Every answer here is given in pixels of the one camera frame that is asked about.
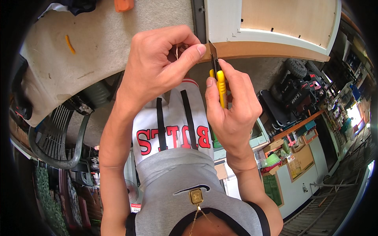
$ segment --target wooden beam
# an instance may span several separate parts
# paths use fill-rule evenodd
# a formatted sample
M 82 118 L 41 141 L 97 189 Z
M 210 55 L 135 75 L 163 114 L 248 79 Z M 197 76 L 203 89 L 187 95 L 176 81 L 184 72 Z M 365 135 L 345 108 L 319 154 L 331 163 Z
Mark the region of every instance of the wooden beam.
M 282 139 L 283 137 L 285 137 L 286 135 L 290 134 L 291 132 L 297 131 L 298 129 L 300 129 L 302 126 L 304 126 L 308 122 L 310 122 L 313 119 L 315 119 L 316 117 L 320 116 L 323 112 L 324 112 L 324 110 L 320 110 L 317 113 L 315 113 L 312 116 L 310 116 L 309 118 L 305 119 L 304 121 L 301 121 L 298 124 L 294 125 L 293 127 L 290 127 L 287 130 L 285 130 L 285 131 L 283 131 L 283 132 L 281 132 L 281 133 L 273 136 L 273 138 L 272 138 L 273 141 Z
M 210 47 L 208 43 L 205 45 L 207 53 L 200 63 L 210 61 Z M 237 41 L 214 43 L 214 46 L 217 48 L 218 58 L 225 60 L 250 57 L 284 57 L 327 62 L 330 59 L 329 56 L 319 52 L 281 43 Z

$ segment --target chair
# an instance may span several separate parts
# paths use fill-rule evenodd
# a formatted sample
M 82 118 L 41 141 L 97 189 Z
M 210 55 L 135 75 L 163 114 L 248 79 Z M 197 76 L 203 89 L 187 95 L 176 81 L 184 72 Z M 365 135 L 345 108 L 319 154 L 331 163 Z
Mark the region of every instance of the chair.
M 104 79 L 89 86 L 57 107 L 37 127 L 30 127 L 29 144 L 33 153 L 50 166 L 66 170 L 74 168 L 81 159 L 90 114 L 111 101 L 122 75 L 123 72 L 120 72 L 111 76 L 114 79 L 112 85 Z M 74 154 L 67 155 L 66 134 L 74 111 L 84 117 L 78 131 Z

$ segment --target sticker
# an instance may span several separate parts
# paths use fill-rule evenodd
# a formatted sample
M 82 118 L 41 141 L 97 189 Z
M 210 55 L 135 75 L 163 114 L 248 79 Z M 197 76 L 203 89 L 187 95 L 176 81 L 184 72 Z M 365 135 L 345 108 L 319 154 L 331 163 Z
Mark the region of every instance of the sticker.
M 130 204 L 131 206 L 131 212 L 134 212 L 134 213 L 137 213 L 139 211 L 141 211 L 141 207 L 142 205 L 141 204 Z

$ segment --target beige carpet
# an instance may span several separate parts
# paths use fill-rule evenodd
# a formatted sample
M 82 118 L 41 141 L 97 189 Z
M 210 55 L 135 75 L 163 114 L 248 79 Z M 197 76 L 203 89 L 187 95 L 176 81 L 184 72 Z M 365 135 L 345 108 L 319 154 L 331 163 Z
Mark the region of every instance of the beige carpet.
M 137 32 L 180 24 L 193 29 L 190 0 L 135 0 L 134 8 L 123 13 L 115 12 L 113 0 L 101 0 L 96 10 L 76 17 L 47 12 L 32 26 L 21 50 L 29 63 L 23 88 L 33 105 L 27 122 L 38 125 L 72 95 L 124 70 Z

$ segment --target wooden shelf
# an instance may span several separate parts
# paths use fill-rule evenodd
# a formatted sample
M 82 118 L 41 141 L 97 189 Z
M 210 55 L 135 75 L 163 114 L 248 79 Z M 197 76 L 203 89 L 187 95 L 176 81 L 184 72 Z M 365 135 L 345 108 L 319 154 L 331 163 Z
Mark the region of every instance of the wooden shelf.
M 286 135 L 290 134 L 293 131 L 297 131 L 298 129 L 300 129 L 302 126 L 304 126 L 308 122 L 310 122 L 313 119 L 315 119 L 316 117 L 320 116 L 323 112 L 324 112 L 324 110 L 320 110 L 317 113 L 315 113 L 312 116 L 310 116 L 309 118 L 305 119 L 304 121 L 301 121 L 298 124 L 294 125 L 293 127 L 290 127 L 287 130 L 285 130 L 285 131 L 283 131 L 283 132 L 281 132 L 281 133 L 273 136 L 272 142 L 276 141 L 276 140 L 279 140 L 279 139 L 282 139 L 283 137 L 285 137 Z

